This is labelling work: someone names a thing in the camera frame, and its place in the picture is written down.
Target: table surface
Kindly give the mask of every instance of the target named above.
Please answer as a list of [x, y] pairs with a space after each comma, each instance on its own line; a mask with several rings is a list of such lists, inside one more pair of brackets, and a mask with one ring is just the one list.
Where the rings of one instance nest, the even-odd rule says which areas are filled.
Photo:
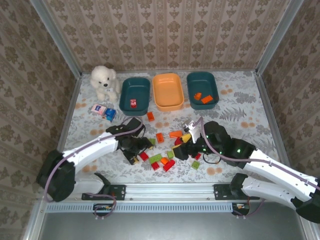
[[[163, 143], [156, 143], [152, 150], [146, 153], [151, 157], [156, 154], [166, 156], [174, 146], [175, 139], [169, 138], [169, 133], [181, 130], [182, 123], [187, 119], [196, 121], [200, 116], [204, 122], [216, 121], [224, 126], [232, 138], [239, 138], [252, 143], [264, 153], [275, 160], [279, 160], [273, 137], [269, 128], [259, 90], [252, 71], [213, 71], [219, 92], [218, 104], [210, 110], [194, 110], [190, 107], [186, 78], [189, 72], [177, 72], [181, 79], [184, 104], [181, 110], [172, 112], [158, 111], [152, 90], [152, 78], [157, 71], [145, 73], [119, 73], [117, 77], [124, 81], [130, 77], [145, 77], [151, 81], [150, 103], [148, 112], [153, 112], [155, 120], [148, 121], [147, 115], [142, 116], [146, 126], [145, 136], [156, 138], [157, 133], [164, 136]], [[102, 104], [115, 109], [116, 115], [112, 123], [100, 115], [91, 112], [94, 104]], [[73, 149], [98, 137], [106, 128], [119, 125], [126, 116], [119, 109], [119, 100], [113, 104], [105, 100], [99, 102], [96, 93], [90, 85], [90, 75], [82, 76], [80, 92], [73, 112], [71, 124], [66, 139], [65, 149]], [[202, 158], [199, 160], [198, 170], [191, 168], [194, 161], [191, 157], [182, 161], [177, 158], [175, 165], [168, 171], [163, 170], [163, 165], [154, 171], [149, 161], [140, 160], [135, 165], [130, 165], [121, 151], [108, 153], [91, 164], [85, 166], [83, 172], [99, 172], [112, 183], [212, 183], [230, 182], [236, 173], [246, 173], [237, 167], [227, 165], [221, 161], [219, 164], [207, 164]], [[209, 155], [209, 162], [216, 162], [218, 157]]]

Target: cable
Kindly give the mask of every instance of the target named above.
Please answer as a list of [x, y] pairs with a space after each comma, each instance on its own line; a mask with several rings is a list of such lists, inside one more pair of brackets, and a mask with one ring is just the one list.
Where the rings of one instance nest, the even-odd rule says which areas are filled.
[[[116, 200], [116, 198], [114, 196], [111, 196], [111, 195], [108, 195], [108, 194], [93, 194], [93, 193], [88, 193], [88, 192], [86, 194], [88, 194], [89, 196], [93, 196], [93, 197], [106, 197], [106, 198], [110, 198], [110, 199], [113, 200], [113, 206], [112, 206], [110, 212], [108, 212], [105, 216], [103, 216], [102, 219], [108, 217], [116, 209], [117, 200]], [[103, 207], [103, 205], [96, 206], [96, 208], [94, 209], [93, 214], [95, 215], [96, 219], [98, 219], [98, 217], [99, 217], [97, 215], [97, 210], [99, 208], [101, 208], [101, 207]]]
[[[196, 123], [193, 124], [193, 127], [198, 125], [198, 124], [201, 124], [201, 131], [202, 131], [202, 134], [203, 136], [206, 136], [206, 131], [205, 131], [205, 125], [204, 125], [204, 118], [201, 116], [198, 121], [196, 121]], [[223, 160], [227, 160], [227, 161], [232, 161], [232, 162], [259, 162], [259, 163], [264, 163], [264, 164], [268, 164], [270, 166], [274, 166], [280, 170], [282, 170], [283, 172], [299, 179], [301, 182], [304, 182], [305, 184], [307, 185], [310, 185], [312, 186], [313, 188], [317, 189], [318, 191], [320, 191], [320, 187], [313, 184], [312, 182], [309, 182], [307, 179], [304, 179], [303, 177], [285, 169], [284, 167], [280, 166], [280, 165], [277, 165], [276, 163], [272, 162], [272, 161], [268, 161], [268, 160], [263, 160], [263, 159], [255, 159], [255, 158], [250, 158], [250, 159], [237, 159], [237, 158], [231, 158], [231, 157], [227, 157], [227, 156], [224, 156], [224, 155], [221, 155], [219, 152], [217, 152], [210, 144], [209, 140], [204, 137], [203, 138], [205, 143], [208, 145], [208, 147], [210, 148], [210, 150], [212, 152], [214, 152], [216, 155], [218, 155], [220, 158], [222, 158]]]
[[75, 154], [80, 153], [81, 151], [85, 150], [86, 148], [88, 148], [88, 147], [90, 147], [90, 146], [92, 146], [92, 145], [94, 145], [94, 144], [97, 144], [97, 143], [99, 143], [99, 142], [101, 142], [101, 141], [103, 141], [103, 140], [107, 140], [107, 139], [110, 139], [110, 138], [115, 138], [115, 137], [118, 137], [118, 136], [122, 136], [122, 135], [127, 135], [127, 134], [132, 134], [132, 133], [134, 133], [135, 131], [137, 131], [138, 129], [141, 128], [141, 126], [143, 125], [143, 120], [142, 120], [142, 118], [139, 117], [139, 116], [135, 116], [135, 117], [134, 117], [134, 116], [130, 116], [130, 117], [127, 117], [122, 123], [124, 123], [125, 121], [127, 121], [127, 120], [129, 120], [129, 119], [132, 119], [132, 118], [138, 118], [138, 119], [140, 119], [141, 123], [140, 123], [140, 125], [139, 125], [137, 128], [135, 128], [135, 129], [133, 129], [133, 130], [130, 130], [130, 131], [120, 132], [120, 133], [117, 133], [117, 134], [114, 134], [114, 135], [109, 135], [109, 136], [102, 137], [102, 138], [100, 138], [100, 139], [98, 139], [98, 140], [95, 140], [95, 141], [93, 141], [93, 142], [90, 142], [90, 143], [84, 145], [83, 147], [77, 149], [77, 150], [74, 151], [73, 153], [70, 153], [68, 156], [66, 156], [66, 157], [64, 157], [63, 159], [61, 159], [61, 160], [57, 163], [57, 165], [55, 165], [55, 167], [52, 169], [52, 171], [51, 171], [51, 173], [50, 173], [50, 175], [49, 175], [49, 177], [48, 177], [48, 180], [47, 180], [46, 183], [45, 183], [44, 193], [43, 193], [43, 195], [44, 195], [44, 200], [46, 200], [48, 203], [52, 203], [52, 202], [53, 202], [53, 200], [49, 200], [49, 199], [48, 199], [48, 188], [49, 188], [49, 184], [50, 184], [50, 182], [51, 182], [54, 174], [56, 173], [57, 169], [58, 169], [66, 160], [68, 160], [69, 158], [73, 157]]
[[217, 162], [209, 162], [209, 161], [205, 160], [205, 154], [202, 155], [202, 158], [203, 158], [203, 161], [205, 161], [207, 164], [218, 164], [221, 161], [221, 158], [220, 158], [219, 161], [217, 161]]
[[243, 215], [241, 214], [240, 212], [238, 212], [237, 210], [233, 210], [236, 214], [238, 214], [239, 216], [243, 217], [243, 218], [246, 218], [246, 217], [251, 217], [255, 214], [257, 214], [259, 212], [259, 210], [261, 209], [261, 207], [263, 206], [265, 202], [265, 199], [262, 199], [262, 201], [260, 202], [260, 205], [258, 206], [258, 208], [256, 210], [254, 210], [253, 212], [247, 214], [247, 215]]

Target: wall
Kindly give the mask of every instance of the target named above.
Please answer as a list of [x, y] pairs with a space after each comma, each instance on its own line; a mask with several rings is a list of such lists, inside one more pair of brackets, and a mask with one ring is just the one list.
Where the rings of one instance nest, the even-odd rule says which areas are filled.
[[45, 0], [79, 67], [253, 69], [289, 0]]
[[320, 1], [304, 1], [262, 77], [292, 165], [320, 176]]
[[29, 1], [0, 1], [0, 239], [19, 239], [75, 78]]

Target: purple cable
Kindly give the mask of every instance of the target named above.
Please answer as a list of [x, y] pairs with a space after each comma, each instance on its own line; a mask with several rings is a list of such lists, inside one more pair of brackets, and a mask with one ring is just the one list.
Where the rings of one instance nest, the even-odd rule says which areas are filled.
[[258, 206], [258, 208], [257, 208], [255, 211], [253, 211], [252, 213], [249, 213], [248, 215], [243, 215], [243, 214], [241, 214], [240, 212], [238, 212], [237, 210], [233, 210], [233, 211], [234, 211], [236, 214], [238, 214], [239, 216], [242, 216], [243, 218], [244, 218], [244, 217], [251, 217], [251, 216], [253, 216], [253, 215], [255, 215], [255, 214], [257, 214], [257, 213], [259, 212], [259, 210], [260, 210], [261, 207], [263, 206], [264, 202], [265, 202], [265, 199], [262, 199], [262, 201], [260, 202], [260, 205]]
[[[203, 136], [206, 136], [206, 132], [205, 132], [205, 125], [204, 125], [204, 119], [203, 117], [201, 116], [198, 121], [196, 121], [195, 124], [193, 124], [193, 126], [196, 126], [198, 124], [201, 124], [201, 131], [202, 131], [202, 135]], [[228, 160], [228, 161], [232, 161], [232, 162], [260, 162], [260, 163], [265, 163], [265, 164], [268, 164], [270, 166], [274, 166], [282, 171], [284, 171], [285, 173], [299, 179], [301, 182], [304, 182], [305, 184], [309, 184], [310, 186], [314, 187], [315, 189], [319, 190], [320, 191], [320, 187], [318, 187], [317, 185], [313, 184], [312, 182], [309, 182], [308, 180], [304, 179], [303, 177], [285, 169], [284, 167], [282, 166], [279, 166], [271, 161], [267, 161], [267, 160], [263, 160], [263, 159], [237, 159], [237, 158], [231, 158], [231, 157], [227, 157], [227, 156], [224, 156], [224, 155], [221, 155], [219, 152], [217, 152], [210, 144], [209, 140], [206, 138], [206, 137], [203, 137], [205, 143], [208, 145], [208, 147], [210, 148], [210, 150], [212, 152], [214, 152], [216, 155], [218, 155], [220, 158], [224, 159], [224, 160]]]
[[[110, 198], [113, 200], [113, 206], [112, 206], [112, 209], [110, 210], [110, 212], [108, 212], [105, 216], [103, 216], [104, 218], [108, 217], [115, 209], [116, 209], [116, 206], [117, 206], [117, 200], [114, 196], [111, 196], [111, 195], [108, 195], [108, 194], [93, 194], [93, 193], [86, 193], [87, 195], [89, 196], [93, 196], [93, 197], [106, 197], [106, 198]], [[98, 208], [101, 208], [103, 205], [99, 205], [97, 206], [95, 209], [94, 209], [94, 215], [96, 217], [99, 217], [97, 215], [97, 210]]]
[[131, 116], [131, 117], [126, 118], [124, 121], [126, 121], [126, 120], [128, 120], [128, 119], [132, 119], [132, 118], [138, 118], [138, 119], [140, 119], [141, 123], [140, 123], [140, 125], [139, 125], [137, 128], [135, 128], [135, 129], [133, 129], [133, 130], [130, 130], [130, 131], [125, 131], [125, 132], [117, 133], [117, 134], [114, 134], [114, 135], [102, 137], [100, 140], [96, 140], [96, 141], [90, 142], [90, 143], [84, 145], [83, 147], [79, 148], [78, 150], [74, 151], [73, 153], [70, 153], [68, 156], [64, 157], [63, 159], [61, 159], [61, 160], [57, 163], [57, 165], [55, 165], [55, 167], [52, 169], [52, 171], [51, 171], [51, 173], [50, 173], [50, 175], [49, 175], [49, 177], [48, 177], [48, 180], [47, 180], [46, 183], [45, 183], [44, 193], [43, 193], [43, 195], [44, 195], [44, 200], [46, 200], [48, 203], [52, 203], [52, 202], [53, 202], [53, 200], [49, 200], [49, 199], [48, 199], [48, 188], [49, 188], [49, 184], [50, 184], [50, 182], [51, 182], [54, 174], [56, 173], [57, 169], [61, 166], [61, 164], [63, 164], [66, 160], [68, 160], [69, 158], [71, 158], [71, 157], [74, 156], [75, 154], [78, 154], [78, 153], [80, 153], [82, 150], [84, 150], [84, 149], [86, 149], [86, 148], [88, 148], [88, 147], [90, 147], [90, 146], [92, 146], [92, 145], [94, 145], [94, 144], [97, 144], [97, 143], [99, 143], [99, 142], [101, 142], [101, 141], [103, 141], [103, 140], [134, 133], [135, 131], [137, 131], [138, 129], [141, 128], [141, 126], [143, 125], [143, 120], [142, 120], [142, 118], [139, 117], [139, 116]]

